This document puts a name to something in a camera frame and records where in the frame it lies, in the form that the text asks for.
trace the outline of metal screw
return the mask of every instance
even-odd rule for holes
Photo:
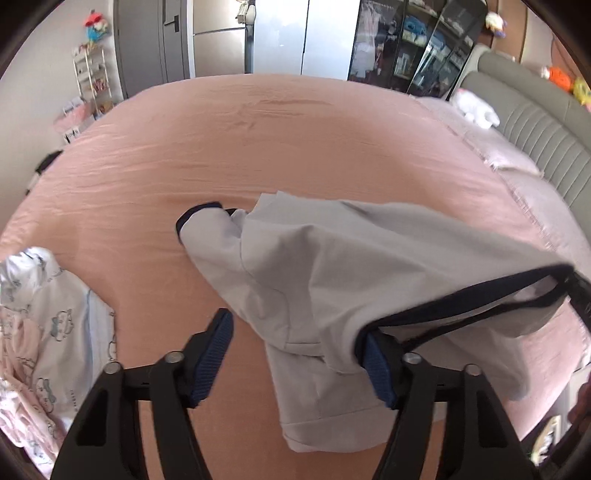
[[[106,374],[112,375],[117,373],[119,370],[121,370],[121,364],[119,362],[109,362],[105,365]]]
[[[468,375],[471,375],[473,377],[477,377],[478,375],[480,375],[482,373],[482,369],[478,365],[474,365],[474,364],[466,365],[464,367],[464,370],[466,371],[466,373]]]
[[[168,352],[164,359],[168,364],[177,364],[184,358],[182,352]]]
[[[421,357],[418,353],[409,352],[409,353],[405,353],[402,356],[402,360],[404,360],[408,364],[416,365],[416,364],[421,363],[421,361],[423,360],[423,357]]]

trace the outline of pink bedsheet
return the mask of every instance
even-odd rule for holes
[[[182,347],[223,306],[178,243],[177,218],[211,200],[250,209],[276,190],[419,203],[544,246],[497,174],[408,96],[250,75],[159,86],[116,107],[43,175],[6,227],[0,258],[32,245],[52,250],[115,309],[119,360],[147,364]],[[563,306],[524,339],[533,389],[506,404],[520,436],[569,380],[582,332]],[[144,408],[145,454],[161,478],[149,415]],[[288,450],[262,342],[244,322],[212,395],[190,415],[216,480],[371,478],[382,450]]]

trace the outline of silver refrigerator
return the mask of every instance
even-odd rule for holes
[[[245,73],[246,28],[236,19],[236,0],[187,0],[193,10],[189,41],[191,77]]]

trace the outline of blue rubber pad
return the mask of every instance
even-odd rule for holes
[[[191,403],[197,406],[199,402],[209,396],[217,372],[220,369],[222,360],[226,355],[232,335],[234,333],[234,322],[232,314],[227,314],[218,324],[207,349],[203,352],[199,363],[193,371],[195,383],[191,392]]]
[[[397,397],[392,389],[392,377],[388,363],[379,349],[378,343],[371,336],[367,336],[365,353],[363,355],[363,368],[369,375],[377,397],[388,408],[394,408]]]

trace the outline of gray upholstered headboard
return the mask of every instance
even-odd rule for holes
[[[549,81],[479,47],[460,86],[495,109],[498,130],[536,162],[591,242],[591,114]]]

